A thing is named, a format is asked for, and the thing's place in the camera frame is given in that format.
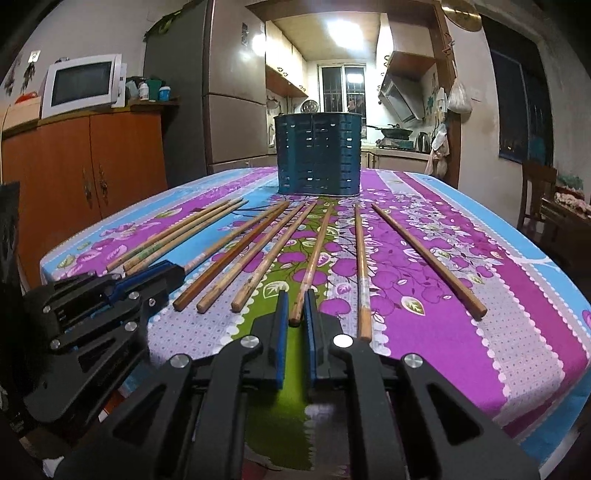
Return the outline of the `dark wooden side table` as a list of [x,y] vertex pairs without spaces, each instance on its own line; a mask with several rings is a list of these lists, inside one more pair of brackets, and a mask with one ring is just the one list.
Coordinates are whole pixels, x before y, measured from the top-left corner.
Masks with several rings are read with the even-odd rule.
[[542,250],[569,276],[590,276],[590,217],[557,200],[564,194],[553,186],[538,201]]

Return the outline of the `orange wooden cabinet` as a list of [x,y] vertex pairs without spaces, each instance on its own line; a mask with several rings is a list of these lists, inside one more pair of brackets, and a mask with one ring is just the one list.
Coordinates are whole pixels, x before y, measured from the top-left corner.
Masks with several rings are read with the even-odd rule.
[[4,132],[1,172],[20,184],[18,254],[29,286],[40,285],[40,261],[54,247],[167,189],[163,133],[177,109],[139,102]]

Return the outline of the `beige kitchen base cabinets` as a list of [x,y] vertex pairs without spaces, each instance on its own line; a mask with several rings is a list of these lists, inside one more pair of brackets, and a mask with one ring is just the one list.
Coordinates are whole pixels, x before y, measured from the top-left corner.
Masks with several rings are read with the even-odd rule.
[[406,150],[370,147],[361,150],[363,168],[424,173],[428,160],[428,154]]

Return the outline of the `white hanging plastic bag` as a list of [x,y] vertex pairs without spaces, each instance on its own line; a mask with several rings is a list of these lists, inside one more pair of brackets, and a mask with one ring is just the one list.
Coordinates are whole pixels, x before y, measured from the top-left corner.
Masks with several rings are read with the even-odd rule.
[[456,78],[448,96],[448,110],[460,115],[468,115],[473,111],[472,101],[467,88]]

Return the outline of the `dark window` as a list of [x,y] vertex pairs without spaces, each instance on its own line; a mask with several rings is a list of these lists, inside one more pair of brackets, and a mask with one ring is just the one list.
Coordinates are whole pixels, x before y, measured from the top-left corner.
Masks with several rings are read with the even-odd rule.
[[483,18],[499,105],[499,156],[517,163],[553,164],[551,102],[539,49],[532,40]]

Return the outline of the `kitchen window with bars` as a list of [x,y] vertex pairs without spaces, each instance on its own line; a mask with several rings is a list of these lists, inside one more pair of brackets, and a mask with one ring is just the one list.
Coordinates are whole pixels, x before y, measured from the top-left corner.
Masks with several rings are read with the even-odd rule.
[[367,126],[366,69],[362,65],[335,65],[318,68],[322,112],[356,114]]

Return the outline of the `grey three-door refrigerator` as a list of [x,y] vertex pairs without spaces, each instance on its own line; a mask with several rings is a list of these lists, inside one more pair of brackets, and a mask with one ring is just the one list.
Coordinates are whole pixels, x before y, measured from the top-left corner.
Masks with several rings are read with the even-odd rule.
[[238,1],[189,1],[145,34],[143,73],[178,107],[164,133],[177,186],[266,158],[266,27]]

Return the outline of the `blue perforated utensil holder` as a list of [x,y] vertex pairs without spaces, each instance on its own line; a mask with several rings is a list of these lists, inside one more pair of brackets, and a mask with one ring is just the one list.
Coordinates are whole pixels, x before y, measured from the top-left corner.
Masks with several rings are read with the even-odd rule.
[[274,119],[280,194],[356,196],[361,185],[362,116],[297,113]]

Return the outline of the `black wok on stove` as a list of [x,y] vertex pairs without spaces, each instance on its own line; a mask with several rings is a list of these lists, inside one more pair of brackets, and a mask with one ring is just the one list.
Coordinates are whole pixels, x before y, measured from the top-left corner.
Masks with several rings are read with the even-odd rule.
[[393,125],[390,128],[368,125],[369,128],[379,131],[385,138],[394,140],[408,140],[413,134],[412,130],[401,128],[399,125]]

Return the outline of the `steel electric kettle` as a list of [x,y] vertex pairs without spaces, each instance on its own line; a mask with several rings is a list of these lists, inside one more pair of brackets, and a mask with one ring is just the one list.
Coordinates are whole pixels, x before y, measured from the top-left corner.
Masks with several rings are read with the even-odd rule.
[[419,153],[429,154],[431,152],[431,135],[427,132],[419,132],[415,138],[415,150]]

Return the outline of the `white microwave oven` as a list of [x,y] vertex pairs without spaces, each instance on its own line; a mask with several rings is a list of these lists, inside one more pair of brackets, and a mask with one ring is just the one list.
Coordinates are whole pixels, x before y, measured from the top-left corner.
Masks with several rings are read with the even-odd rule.
[[41,118],[92,107],[122,107],[126,64],[121,54],[81,57],[52,64],[43,88]]

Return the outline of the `steel range hood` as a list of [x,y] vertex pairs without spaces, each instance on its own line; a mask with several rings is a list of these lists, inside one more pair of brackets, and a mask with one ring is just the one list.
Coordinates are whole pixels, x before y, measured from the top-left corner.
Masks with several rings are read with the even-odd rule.
[[387,73],[380,95],[402,123],[418,124],[424,121],[423,91],[418,81]]

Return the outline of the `white medicine bottle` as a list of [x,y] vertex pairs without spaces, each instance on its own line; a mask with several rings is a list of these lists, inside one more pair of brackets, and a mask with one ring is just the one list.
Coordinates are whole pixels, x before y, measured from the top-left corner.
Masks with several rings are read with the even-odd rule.
[[146,82],[141,82],[138,87],[138,99],[140,101],[149,100],[149,86]]

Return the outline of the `colourful floral tablecloth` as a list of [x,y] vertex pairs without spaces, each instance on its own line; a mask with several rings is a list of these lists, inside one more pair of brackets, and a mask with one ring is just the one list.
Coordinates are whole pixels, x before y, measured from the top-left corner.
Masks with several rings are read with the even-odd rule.
[[[164,258],[184,266],[238,225],[271,204],[290,198],[290,208],[314,200],[277,194],[276,168],[229,170],[152,196],[95,223],[40,261],[43,283],[106,266],[209,204],[242,198],[243,209],[224,217]],[[416,236],[487,307],[475,321],[448,286],[376,212],[376,204]],[[355,336],[358,326],[355,206],[361,208],[369,255],[372,347],[400,358],[416,352],[494,419],[540,464],[565,441],[590,401],[590,303],[538,247],[495,213],[433,177],[363,170],[355,198],[318,199],[315,209],[277,255],[245,307],[230,304],[242,284],[273,248],[263,248],[205,314],[195,298],[183,311],[172,307],[189,284],[229,250],[191,272],[169,304],[149,320],[151,361],[176,353],[193,359],[217,353],[245,335],[252,320],[276,308],[280,290],[296,299],[315,236],[329,205],[332,216],[311,289],[318,310],[339,318]],[[349,476],[343,402],[308,394],[303,329],[288,331],[284,387],[270,401],[249,408],[246,478]]]

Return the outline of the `blue lidded cup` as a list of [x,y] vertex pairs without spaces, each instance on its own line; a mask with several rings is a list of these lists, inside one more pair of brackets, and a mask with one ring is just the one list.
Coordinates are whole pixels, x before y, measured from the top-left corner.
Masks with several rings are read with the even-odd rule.
[[161,86],[158,90],[158,101],[168,102],[170,100],[170,87],[168,85]]

